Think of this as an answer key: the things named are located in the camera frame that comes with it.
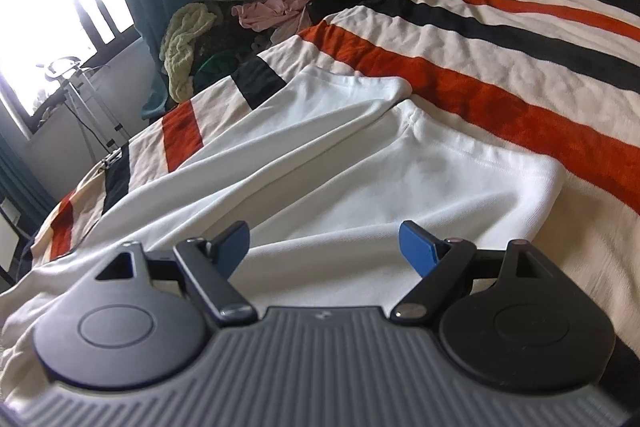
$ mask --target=white wall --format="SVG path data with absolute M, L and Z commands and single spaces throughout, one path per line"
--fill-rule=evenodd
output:
M 92 77 L 102 99 L 132 135 L 146 127 L 146 122 L 140 118 L 140 109 L 149 96 L 154 68 L 146 44 L 138 39 Z M 94 102 L 90 100 L 88 105 L 97 116 L 100 115 Z M 92 167 L 78 122 L 66 107 L 57 109 L 31 139 L 26 139 L 0 104 L 0 128 L 36 178 L 57 200 L 72 190 Z M 104 149 L 92 136 L 90 138 L 96 156 L 102 158 Z M 119 136 L 114 138 L 118 144 L 124 142 Z

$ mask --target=white towel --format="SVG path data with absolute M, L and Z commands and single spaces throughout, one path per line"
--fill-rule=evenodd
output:
M 166 248 L 238 219 L 252 248 L 231 282 L 268 305 L 381 305 L 418 281 L 398 250 L 402 220 L 482 248 L 532 239 L 564 177 L 548 156 L 490 146 L 437 123 L 400 78 L 308 66 L 183 166 L 128 194 L 76 253 L 0 296 L 0 389 L 20 409 L 48 385 L 31 328 L 118 243 Z

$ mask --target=grey plastic base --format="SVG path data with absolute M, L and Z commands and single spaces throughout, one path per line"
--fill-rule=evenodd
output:
M 34 427 L 618 427 L 627 418 L 595 387 L 545 397 L 485 387 L 432 333 L 393 325 L 378 308 L 272 308 L 220 331 L 163 384 L 123 394 L 56 384 L 24 415 Z

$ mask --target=pile of clothes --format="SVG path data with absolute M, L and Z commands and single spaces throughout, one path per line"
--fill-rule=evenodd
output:
M 259 52 L 311 26 L 310 0 L 199 0 L 171 18 L 160 45 L 169 94 L 185 102 Z

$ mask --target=striped blanket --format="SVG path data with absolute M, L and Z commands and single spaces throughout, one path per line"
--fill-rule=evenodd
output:
M 639 41 L 640 0 L 366 0 L 264 52 L 96 166 L 44 223 L 33 264 L 72 250 L 124 194 L 180 168 L 307 64 L 402 76 L 437 120 L 562 162 L 568 179 L 534 243 L 640 353 Z

